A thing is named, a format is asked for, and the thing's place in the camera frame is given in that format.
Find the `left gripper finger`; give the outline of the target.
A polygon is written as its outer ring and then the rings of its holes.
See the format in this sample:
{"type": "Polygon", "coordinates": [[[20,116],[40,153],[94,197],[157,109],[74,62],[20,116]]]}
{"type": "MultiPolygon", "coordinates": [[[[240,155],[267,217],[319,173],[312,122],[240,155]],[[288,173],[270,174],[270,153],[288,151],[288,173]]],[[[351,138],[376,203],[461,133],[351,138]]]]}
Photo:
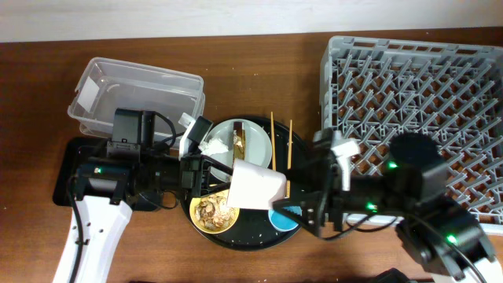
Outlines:
{"type": "Polygon", "coordinates": [[[203,168],[211,170],[214,168],[215,170],[219,170],[227,175],[232,175],[233,174],[233,169],[225,164],[223,164],[220,161],[217,161],[214,158],[211,158],[209,156],[202,156],[202,161],[203,161],[203,168]]]}
{"type": "Polygon", "coordinates": [[[229,182],[219,184],[210,184],[208,187],[202,189],[202,196],[209,196],[211,194],[219,193],[230,188],[229,182]]]}

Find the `pink plastic cup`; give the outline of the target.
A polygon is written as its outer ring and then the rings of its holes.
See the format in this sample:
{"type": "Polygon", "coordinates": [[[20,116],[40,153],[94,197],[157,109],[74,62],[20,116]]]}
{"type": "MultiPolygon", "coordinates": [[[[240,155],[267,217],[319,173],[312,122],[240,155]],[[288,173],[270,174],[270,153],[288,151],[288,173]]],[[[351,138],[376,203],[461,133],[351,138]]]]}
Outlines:
{"type": "Polygon", "coordinates": [[[227,198],[232,208],[270,210],[286,194],[287,179],[280,172],[236,160],[227,198]]]}

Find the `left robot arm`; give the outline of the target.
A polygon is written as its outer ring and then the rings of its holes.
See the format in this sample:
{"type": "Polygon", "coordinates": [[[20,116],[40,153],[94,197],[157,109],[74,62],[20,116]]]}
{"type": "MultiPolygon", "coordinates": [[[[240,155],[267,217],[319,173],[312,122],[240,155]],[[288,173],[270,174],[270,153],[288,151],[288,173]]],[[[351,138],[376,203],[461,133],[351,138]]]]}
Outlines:
{"type": "Polygon", "coordinates": [[[156,119],[174,126],[155,111],[118,108],[112,137],[70,171],[64,188],[72,220],[55,282],[105,282],[138,202],[164,207],[149,195],[206,197],[229,188],[229,183],[212,185],[210,173],[215,168],[231,175],[232,168],[198,148],[213,125],[210,120],[191,119],[183,134],[155,141],[156,119]],[[170,156],[178,137],[178,156],[170,156]]]}

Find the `blue plastic cup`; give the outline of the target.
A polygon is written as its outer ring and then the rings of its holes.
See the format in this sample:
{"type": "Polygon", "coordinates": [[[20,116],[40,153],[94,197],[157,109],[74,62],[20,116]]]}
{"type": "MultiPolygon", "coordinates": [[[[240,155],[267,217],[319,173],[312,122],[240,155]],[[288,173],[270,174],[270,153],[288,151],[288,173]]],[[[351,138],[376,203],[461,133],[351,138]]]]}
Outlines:
{"type": "Polygon", "coordinates": [[[288,232],[298,227],[298,223],[290,218],[271,209],[268,211],[268,218],[273,228],[280,232],[288,232]]]}

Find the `gold snack wrapper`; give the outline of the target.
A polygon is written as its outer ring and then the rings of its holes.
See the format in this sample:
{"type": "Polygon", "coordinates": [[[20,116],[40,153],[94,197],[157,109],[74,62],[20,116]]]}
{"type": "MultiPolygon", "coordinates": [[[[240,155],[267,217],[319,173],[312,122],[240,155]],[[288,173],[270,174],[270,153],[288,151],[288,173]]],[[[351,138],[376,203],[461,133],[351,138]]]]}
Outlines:
{"type": "Polygon", "coordinates": [[[244,160],[246,156],[246,134],[241,121],[233,123],[233,158],[244,160]]]}

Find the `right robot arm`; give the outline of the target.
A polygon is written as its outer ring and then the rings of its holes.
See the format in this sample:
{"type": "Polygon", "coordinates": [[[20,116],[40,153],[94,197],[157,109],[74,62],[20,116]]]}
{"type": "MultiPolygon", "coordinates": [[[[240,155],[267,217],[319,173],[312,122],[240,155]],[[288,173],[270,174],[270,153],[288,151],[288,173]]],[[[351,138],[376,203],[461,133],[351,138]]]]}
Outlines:
{"type": "Polygon", "coordinates": [[[354,139],[321,131],[310,159],[286,178],[306,193],[276,200],[275,211],[321,238],[332,222],[346,237],[378,215],[394,217],[407,254],[435,282],[500,282],[502,265],[476,218],[446,195],[448,164],[427,135],[404,133],[391,139],[390,156],[379,176],[354,176],[351,159],[360,153],[354,139]]]}

